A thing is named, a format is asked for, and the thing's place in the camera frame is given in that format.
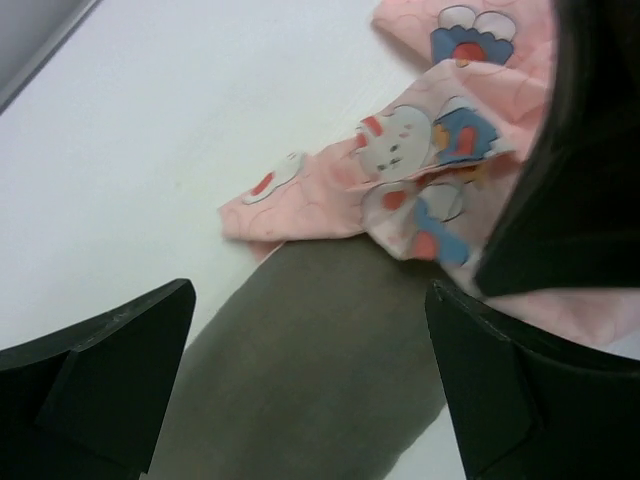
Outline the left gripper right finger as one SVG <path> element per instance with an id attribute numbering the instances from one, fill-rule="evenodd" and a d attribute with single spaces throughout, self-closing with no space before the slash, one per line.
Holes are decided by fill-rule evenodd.
<path id="1" fill-rule="evenodd" d="M 468 479 L 636 479 L 639 363 L 502 314 L 447 281 L 426 318 Z"/>

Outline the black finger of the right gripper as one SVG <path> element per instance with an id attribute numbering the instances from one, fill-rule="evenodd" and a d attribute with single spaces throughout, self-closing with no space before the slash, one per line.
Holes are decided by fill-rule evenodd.
<path id="1" fill-rule="evenodd" d="M 548 113 L 474 276 L 489 297 L 639 285 L 639 5 L 554 13 Z"/>

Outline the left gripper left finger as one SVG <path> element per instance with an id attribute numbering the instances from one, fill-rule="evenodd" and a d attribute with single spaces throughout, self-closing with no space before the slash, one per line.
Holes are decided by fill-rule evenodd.
<path id="1" fill-rule="evenodd" d="M 4 479 L 148 472 L 196 304 L 176 279 L 1 352 Z"/>

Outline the pink cartoon pillowcase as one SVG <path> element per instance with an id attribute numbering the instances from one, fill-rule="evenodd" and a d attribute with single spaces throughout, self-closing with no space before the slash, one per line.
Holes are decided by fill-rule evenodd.
<path id="1" fill-rule="evenodd" d="M 374 24 L 427 70 L 350 139 L 293 153 L 220 209 L 256 245 L 370 236 L 439 264 L 468 294 L 565 339 L 611 344 L 639 327 L 635 289 L 489 297 L 474 276 L 548 113 L 557 1 L 384 1 Z"/>

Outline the grey pillow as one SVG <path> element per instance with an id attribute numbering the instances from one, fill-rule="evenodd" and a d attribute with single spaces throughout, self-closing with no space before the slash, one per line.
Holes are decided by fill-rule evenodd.
<path id="1" fill-rule="evenodd" d="M 385 477 L 445 404 L 440 275 L 365 236 L 283 246 L 187 349 L 149 477 Z"/>

